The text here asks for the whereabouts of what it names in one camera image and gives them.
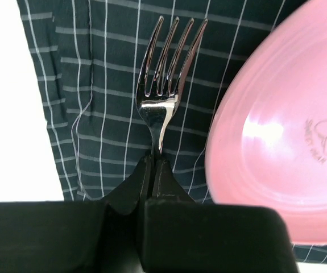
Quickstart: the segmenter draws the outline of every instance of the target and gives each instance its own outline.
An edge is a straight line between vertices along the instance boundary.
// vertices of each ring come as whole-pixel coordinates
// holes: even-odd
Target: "pink plate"
[[[215,202],[274,208],[294,243],[327,244],[327,0],[298,9],[241,69],[205,165]]]

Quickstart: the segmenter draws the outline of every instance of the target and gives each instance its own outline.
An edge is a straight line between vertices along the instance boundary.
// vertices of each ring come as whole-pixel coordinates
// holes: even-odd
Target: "fork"
[[[202,35],[204,34],[208,20],[204,19],[198,29],[193,42],[191,43],[186,59],[182,66],[181,72],[177,77],[177,82],[174,88],[173,75],[186,42],[187,36],[192,28],[194,19],[191,18],[180,38],[175,53],[173,54],[171,63],[168,67],[167,74],[164,77],[164,67],[167,61],[168,50],[171,45],[173,35],[175,34],[179,18],[173,21],[171,29],[167,35],[165,43],[163,45],[156,70],[154,72],[152,84],[149,90],[147,90],[147,79],[149,68],[153,56],[153,51],[157,43],[158,34],[163,23],[163,17],[160,16],[158,22],[153,30],[152,36],[147,46],[147,51],[142,61],[142,67],[139,72],[138,83],[136,88],[136,108],[139,115],[145,121],[152,136],[152,154],[155,159],[158,159],[162,155],[162,144],[164,132],[167,125],[173,115],[176,113],[179,107],[184,83],[191,66],[193,57],[197,51]]]

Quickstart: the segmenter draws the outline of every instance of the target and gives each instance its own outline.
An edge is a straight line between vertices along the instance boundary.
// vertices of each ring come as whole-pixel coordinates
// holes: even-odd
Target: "dark green plaid cloth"
[[[227,87],[260,42],[305,0],[18,0],[38,78],[47,130],[66,200],[98,200],[128,177],[150,149],[134,105],[140,62],[159,15],[163,46],[174,16],[208,18],[163,152],[197,202],[205,142]],[[327,263],[327,246],[294,246],[298,261]]]

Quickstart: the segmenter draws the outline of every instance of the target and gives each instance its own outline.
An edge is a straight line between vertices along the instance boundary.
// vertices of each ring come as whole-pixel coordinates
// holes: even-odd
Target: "white background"
[[[0,201],[62,200],[16,0],[0,0]],[[327,266],[299,264],[301,273]]]

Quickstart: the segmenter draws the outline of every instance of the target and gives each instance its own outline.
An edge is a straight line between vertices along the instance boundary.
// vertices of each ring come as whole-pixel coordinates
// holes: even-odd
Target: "embossed logo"
[[[314,124],[312,119],[308,119],[305,124],[305,140],[311,148],[311,154],[320,163],[325,163],[327,159],[327,119],[323,119]]]

